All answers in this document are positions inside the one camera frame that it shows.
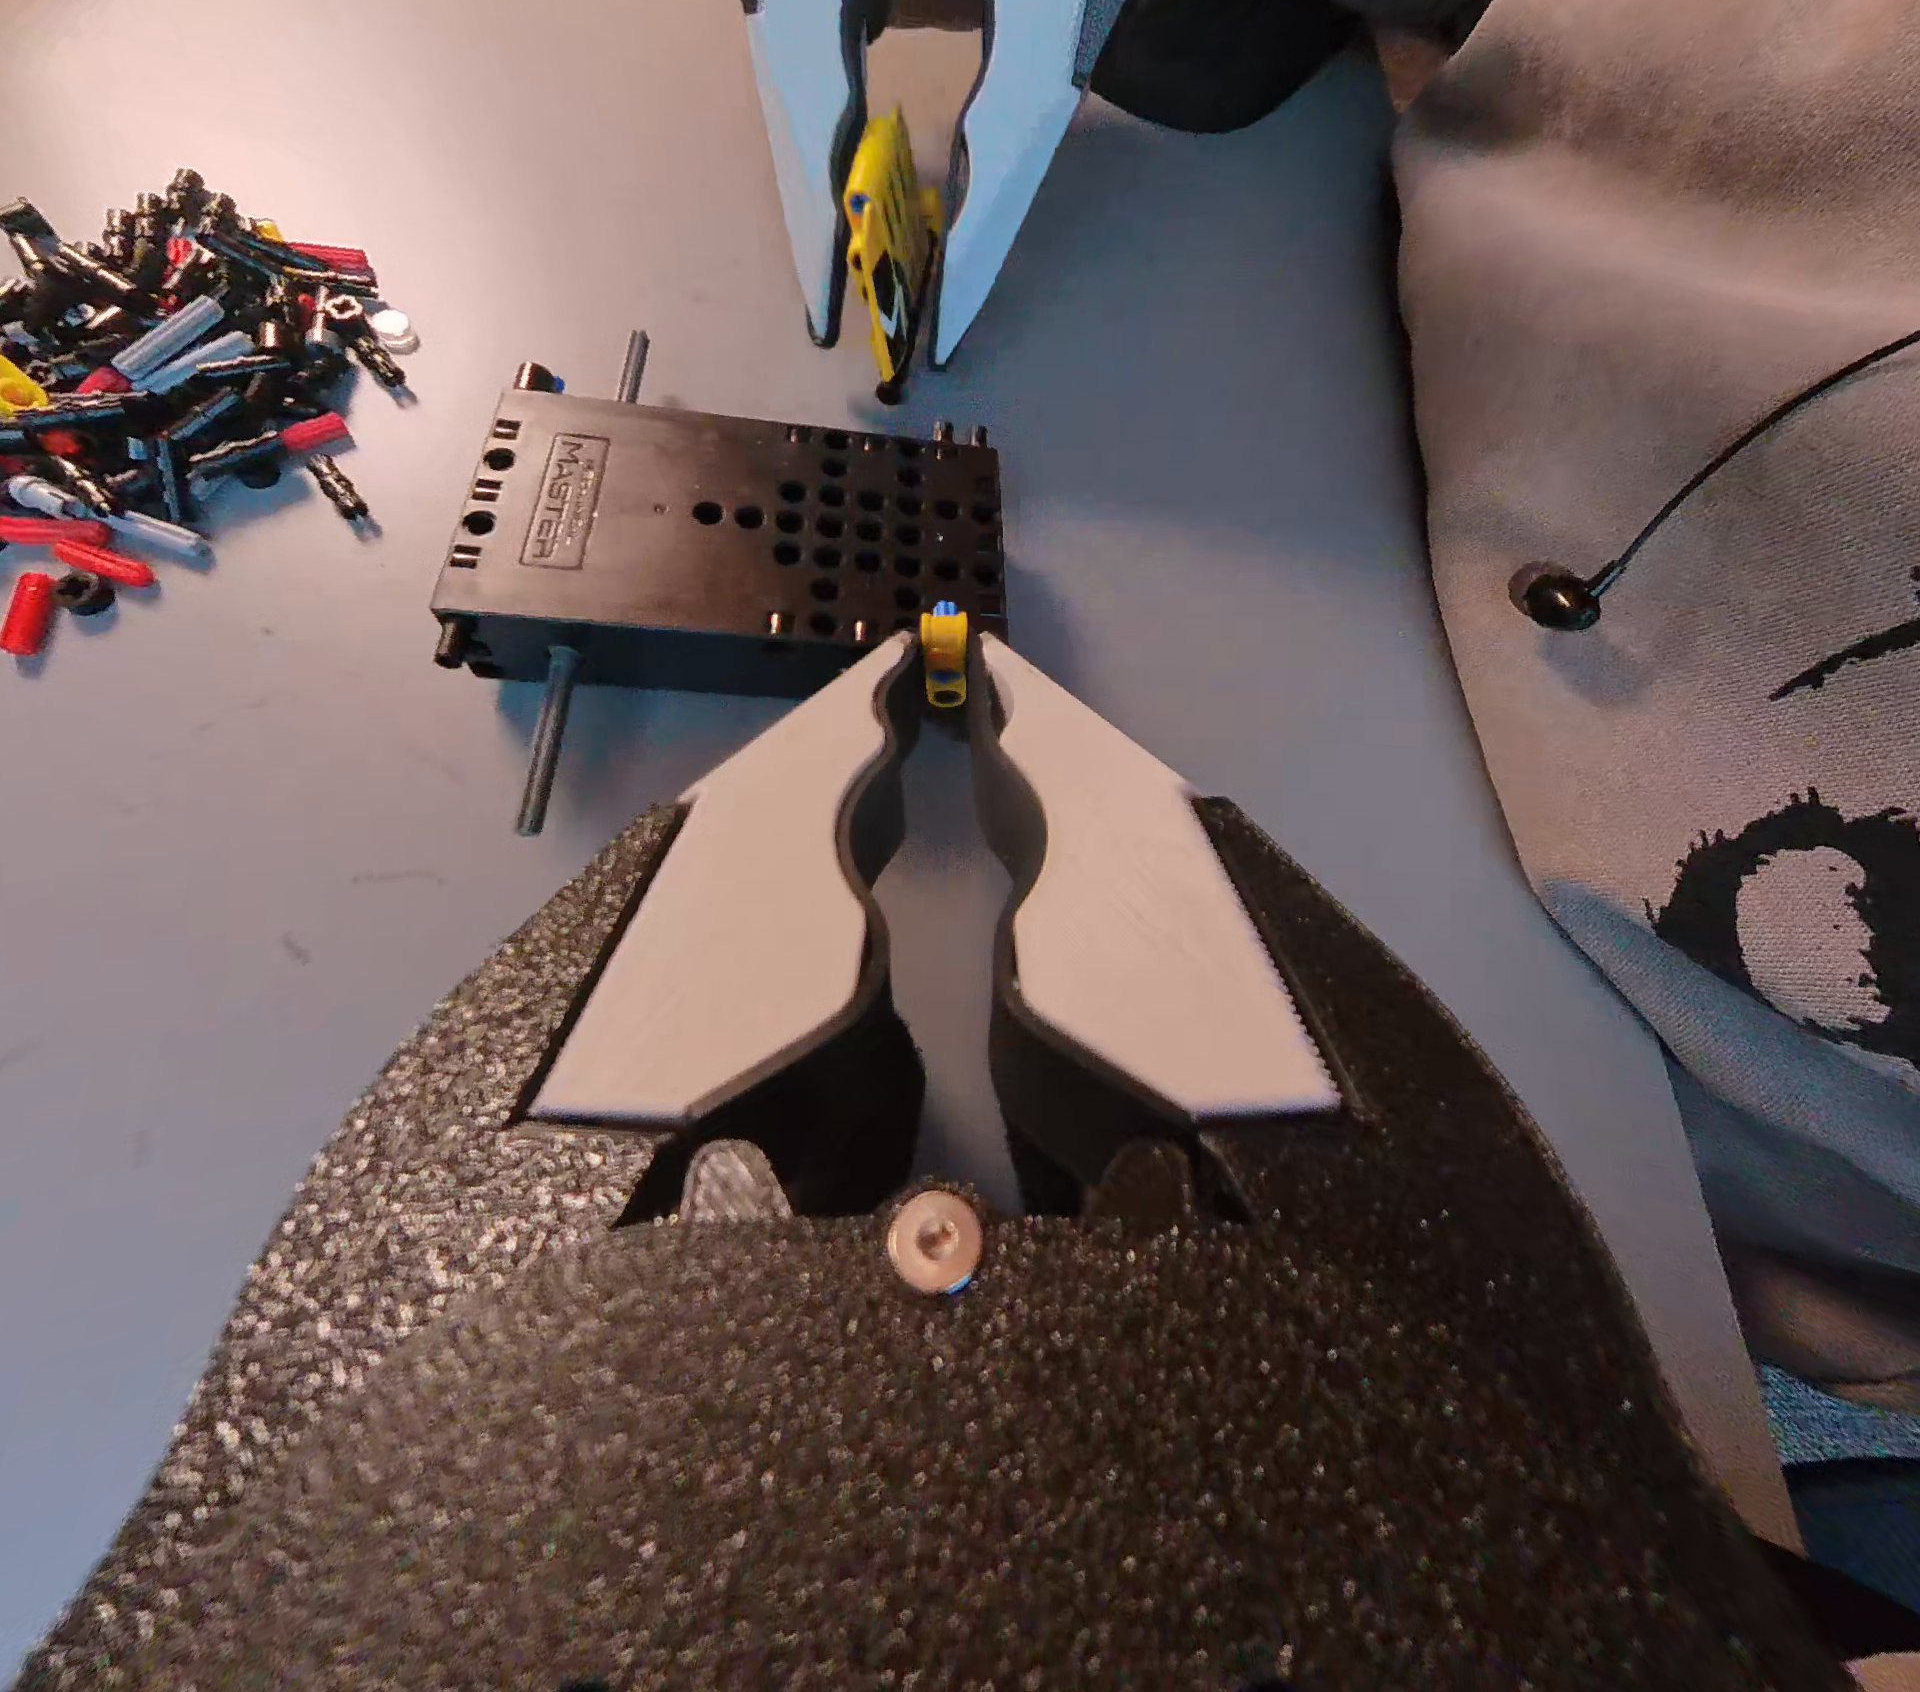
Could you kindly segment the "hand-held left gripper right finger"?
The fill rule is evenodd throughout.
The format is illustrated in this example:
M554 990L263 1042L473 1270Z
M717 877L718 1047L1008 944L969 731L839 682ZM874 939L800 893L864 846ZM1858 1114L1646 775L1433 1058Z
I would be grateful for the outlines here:
M1341 1110L1189 777L997 634L972 665L975 808L1013 880L1020 1017L1189 1124Z

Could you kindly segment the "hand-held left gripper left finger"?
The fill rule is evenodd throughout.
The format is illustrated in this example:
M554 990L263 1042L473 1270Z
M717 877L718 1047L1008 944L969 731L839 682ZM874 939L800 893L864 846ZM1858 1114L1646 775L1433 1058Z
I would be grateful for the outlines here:
M883 640L701 775L533 1094L545 1121L680 1130L823 1043L886 970L920 651Z

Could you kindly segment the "yellow building panel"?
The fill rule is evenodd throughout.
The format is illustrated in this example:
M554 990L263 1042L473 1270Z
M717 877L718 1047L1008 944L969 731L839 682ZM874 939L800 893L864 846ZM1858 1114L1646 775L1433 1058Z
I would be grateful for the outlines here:
M842 192L846 274L868 315L876 397L898 406L947 231L942 192L918 175L900 105L868 120Z

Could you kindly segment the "grey desk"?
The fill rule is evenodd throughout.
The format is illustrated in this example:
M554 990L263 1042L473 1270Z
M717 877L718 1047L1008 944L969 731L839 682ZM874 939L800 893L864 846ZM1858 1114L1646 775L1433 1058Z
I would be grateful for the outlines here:
M769 697L524 687L429 600L516 365L708 414L987 426L1018 649L1237 799L1500 1064L1741 1512L1792 1541L1659 1043L1536 904L1438 625L1369 49L1187 138L1091 101L942 373L811 343L739 0L4 0L4 198L181 165L365 248L414 389L352 404L359 536L241 494L215 566L4 663L4 1678L163 1456L317 1150L397 1045Z

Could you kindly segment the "person's beige sweatshirt torso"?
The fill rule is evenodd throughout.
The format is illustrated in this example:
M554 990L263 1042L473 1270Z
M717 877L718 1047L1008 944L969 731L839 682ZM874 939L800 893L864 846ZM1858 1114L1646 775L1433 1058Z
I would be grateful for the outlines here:
M1433 574L1661 1042L1812 1552L1917 1604L1917 0L1492 0L1396 144Z

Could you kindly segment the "pile of small building pins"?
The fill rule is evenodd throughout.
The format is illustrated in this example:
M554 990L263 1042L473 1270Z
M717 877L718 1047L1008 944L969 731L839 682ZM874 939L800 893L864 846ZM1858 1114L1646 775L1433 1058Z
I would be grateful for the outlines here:
M313 486L355 531L338 454L356 382L408 400L420 345L372 255L248 214L198 167L108 210L88 238L32 200L3 207L4 660L60 619L108 615L157 560L212 562L233 489Z

